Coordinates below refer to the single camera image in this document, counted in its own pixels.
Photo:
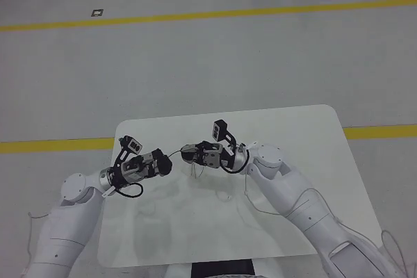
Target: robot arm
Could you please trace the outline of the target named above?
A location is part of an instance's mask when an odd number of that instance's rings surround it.
[[[184,161],[208,167],[222,167],[228,173],[248,174],[275,210],[291,221],[310,241],[320,256],[323,269],[331,278],[402,277],[378,249],[345,230],[323,204],[319,194],[296,167],[287,163],[282,151],[253,143],[237,145],[227,124],[216,121],[216,141],[202,142],[181,149]]]
[[[115,193],[138,197],[143,192],[139,181],[170,173],[172,162],[160,149],[126,161],[129,154],[139,154],[142,146],[129,136],[120,143],[122,151],[113,167],[90,176],[73,174],[65,180],[59,205],[52,208],[42,226],[27,278],[68,277],[95,230],[104,198]],[[131,184],[140,186],[139,195],[121,191]]]

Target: yellow stripe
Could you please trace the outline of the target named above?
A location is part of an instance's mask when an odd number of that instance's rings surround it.
[[[114,138],[0,142],[0,154],[23,152],[63,152],[90,149],[112,149]]]
[[[74,27],[91,27],[91,26],[107,26],[118,24],[138,24],[148,22],[168,22],[176,20],[193,20],[193,19],[209,19],[220,17],[246,17],[253,15],[279,15],[286,13],[312,13],[333,10],[358,10],[369,8],[387,8],[399,6],[417,5],[417,0],[385,0],[362,3],[337,3],[329,5],[314,6],[296,6],[296,7],[279,7],[279,8],[260,8],[253,10],[225,10],[206,13],[185,13],[177,15],[153,15],[147,17],[123,17],[112,19],[95,19],[83,20],[77,22],[48,22],[34,24],[19,24],[10,26],[0,26],[0,32],[6,31],[27,31],[53,28],[74,28]]]
[[[400,126],[345,127],[343,131],[348,140],[407,138],[417,137],[417,124]],[[114,138],[0,142],[0,154],[112,149],[113,143]]]
[[[346,127],[343,130],[348,140],[417,137],[417,124]]]

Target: gray floor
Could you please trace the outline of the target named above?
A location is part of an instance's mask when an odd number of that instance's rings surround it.
[[[3,0],[0,25],[85,20],[101,7],[116,17],[295,2],[170,3]],[[127,119],[309,104],[331,105],[343,126],[417,124],[417,7],[0,33],[0,142],[109,137]],[[417,262],[417,138],[350,146],[382,228]],[[65,177],[110,159],[111,151],[0,155],[0,277],[26,263],[26,213],[47,212]],[[97,229],[71,277],[165,272],[102,268],[98,239]],[[287,277],[324,277],[316,256],[280,264]]]

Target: cable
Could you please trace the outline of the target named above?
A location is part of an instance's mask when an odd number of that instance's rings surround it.
[[[224,165],[222,164],[222,161],[221,161],[221,157],[220,157],[220,165],[221,165],[221,168],[222,168],[225,172],[227,172],[227,173],[229,173],[229,174],[238,174],[238,173],[240,173],[241,171],[243,171],[243,170],[244,170],[245,166],[247,166],[247,164],[249,163],[249,158],[250,158],[250,153],[249,153],[249,150],[248,150],[248,149],[246,149],[246,152],[247,152],[247,158],[245,159],[245,162],[244,162],[243,166],[241,166],[241,168],[239,168],[239,170],[236,170],[236,171],[230,171],[229,169],[227,169],[226,167],[224,167]]]
[[[128,194],[123,193],[119,189],[115,189],[114,191],[117,192],[117,193],[119,193],[119,194],[121,194],[124,197],[127,197],[127,198],[137,198],[137,197],[141,196],[144,193],[144,187],[140,183],[130,183],[130,186],[132,186],[133,184],[135,184],[135,185],[137,185],[137,186],[140,187],[140,193],[137,194],[137,195],[128,195]]]
[[[200,177],[201,177],[202,173],[204,172],[204,169],[205,169],[205,167],[204,167],[204,166],[202,166],[202,171],[201,171],[201,174],[199,174],[199,176],[197,176],[198,178],[200,178]]]
[[[394,259],[393,255],[389,252],[388,248],[386,248],[387,245],[384,242],[384,237],[383,237],[385,234],[388,234],[392,238],[392,240],[394,241],[395,245],[397,246],[398,251],[400,253],[400,258],[402,258],[402,263],[403,263],[404,271],[400,267],[399,263]],[[386,253],[388,253],[388,255],[391,258],[391,260],[395,263],[395,265],[398,267],[398,269],[400,269],[403,272],[403,274],[405,274],[406,277],[409,278],[409,273],[408,273],[408,269],[406,267],[406,263],[404,262],[404,256],[403,256],[402,249],[400,248],[400,245],[398,244],[397,239],[394,238],[394,236],[391,234],[390,231],[388,231],[388,230],[383,230],[382,231],[382,243],[383,243],[384,249],[386,250]],[[414,262],[413,265],[414,265],[413,277],[415,278],[416,277],[417,263]]]
[[[178,149],[177,151],[175,151],[175,152],[172,152],[172,154],[169,154],[168,155],[168,157],[171,157],[173,154],[175,154],[175,153],[177,153],[177,152],[180,152],[181,150],[180,149]]]
[[[26,275],[26,273],[28,272],[29,269],[29,265],[31,264],[31,260],[33,259],[33,255],[31,254],[31,251],[29,249],[29,247],[31,246],[31,236],[33,234],[33,219],[40,219],[43,217],[48,216],[49,214],[45,214],[42,216],[32,216],[31,213],[28,213],[29,216],[29,237],[28,237],[28,243],[26,244],[26,253],[28,253],[28,263],[26,264],[26,267],[23,269],[22,274],[20,275],[20,277],[23,277]]]
[[[255,206],[255,204],[251,201],[251,199],[249,198],[248,191],[247,191],[247,173],[245,173],[244,184],[245,184],[245,186],[244,186],[244,195],[249,200],[250,204],[252,204],[252,206],[254,207],[254,209],[256,209],[257,211],[259,211],[260,213],[266,213],[266,214],[270,214],[270,215],[279,215],[279,216],[281,216],[281,214],[279,214],[279,213],[271,213],[269,211],[262,211],[261,209],[257,208]]]
[[[356,231],[355,229],[352,229],[352,228],[350,228],[350,227],[348,227],[348,226],[346,226],[345,224],[343,224],[343,222],[340,220],[340,218],[338,218],[338,217],[336,217],[335,216],[335,214],[332,212],[332,210],[331,210],[331,208],[330,208],[330,206],[329,206],[329,204],[327,203],[327,201],[326,201],[326,199],[325,199],[325,197],[320,193],[320,191],[318,191],[318,190],[316,190],[315,188],[307,188],[306,190],[304,190],[303,192],[301,192],[301,194],[300,194],[300,196],[298,196],[298,198],[297,198],[297,200],[295,201],[295,203],[293,204],[293,206],[290,208],[290,209],[288,209],[288,211],[287,211],[287,213],[284,213],[284,215],[286,215],[286,216],[284,216],[285,218],[288,216],[288,214],[290,214],[292,211],[293,211],[293,209],[296,207],[296,204],[298,203],[298,201],[301,199],[301,197],[303,196],[303,194],[304,193],[306,193],[307,191],[315,191],[316,193],[318,193],[319,194],[319,196],[321,197],[321,199],[323,200],[323,202],[326,204],[326,207],[327,207],[327,209],[329,210],[329,212],[330,212],[330,214],[332,215],[332,217],[335,219],[335,221],[339,224],[339,225],[341,225],[341,226],[343,226],[343,227],[345,227],[346,229],[348,229],[348,230],[350,230],[350,231],[353,231],[354,233],[356,233],[356,234],[358,234],[358,235],[360,235],[360,236],[362,236],[363,238],[365,238],[368,242],[370,242],[372,245],[374,245],[374,247],[375,247],[375,249],[376,250],[378,250],[378,246],[376,246],[376,244],[369,238],[369,237],[367,237],[367,236],[365,236],[365,235],[363,235],[362,233],[360,233],[359,231]],[[280,216],[282,216],[282,214],[280,214],[280,213],[271,213],[271,212],[269,212],[269,211],[262,211],[262,210],[260,210],[260,209],[258,209],[256,206],[255,206],[255,204],[251,201],[251,199],[249,198],[249,195],[247,194],[247,173],[245,174],[245,191],[244,191],[244,195],[247,197],[247,199],[249,200],[249,202],[250,202],[250,204],[254,207],[254,209],[256,209],[257,211],[259,211],[259,212],[261,212],[261,213],[266,213],[266,214],[270,214],[270,215],[280,215]],[[397,246],[397,248],[398,248],[398,251],[400,252],[400,257],[402,258],[402,263],[403,263],[403,268],[404,268],[404,271],[402,270],[402,268],[400,267],[400,264],[393,258],[393,256],[392,256],[392,254],[389,252],[389,250],[388,250],[388,248],[386,248],[386,243],[384,242],[384,234],[388,234],[392,239],[393,239],[393,241],[394,241],[394,243],[395,243],[395,245]],[[405,275],[406,275],[406,277],[407,278],[410,278],[409,277],[409,273],[408,273],[408,271],[407,271],[407,267],[406,267],[406,263],[405,263],[405,261],[404,261],[404,256],[403,256],[403,252],[402,252],[402,249],[400,248],[400,244],[398,244],[398,241],[394,238],[394,236],[391,234],[391,232],[390,231],[388,231],[388,230],[383,230],[382,231],[382,234],[381,234],[381,237],[382,237],[382,243],[383,243],[383,246],[384,246],[384,248],[386,249],[386,252],[388,253],[388,255],[389,255],[389,257],[391,258],[391,260],[394,262],[394,264],[395,264],[395,266],[397,266],[398,267],[398,269],[400,269]],[[414,262],[413,263],[413,266],[414,266],[414,271],[413,271],[413,278],[415,278],[416,277],[416,268],[417,268],[417,263],[416,262]]]

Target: tabletop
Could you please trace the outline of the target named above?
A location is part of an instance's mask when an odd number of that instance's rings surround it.
[[[224,120],[238,143],[280,147],[348,226],[381,245],[380,226],[335,110],[326,105],[127,120],[117,140],[132,136],[141,154],[156,148],[171,154],[211,137],[213,122]],[[98,260],[104,267],[225,261],[313,254],[315,250],[288,220],[260,213],[244,196],[245,176],[227,174],[170,158],[172,172],[141,181],[137,199],[119,195],[104,204]],[[257,207],[273,208],[251,178],[249,196]],[[138,193],[137,186],[125,188]]]

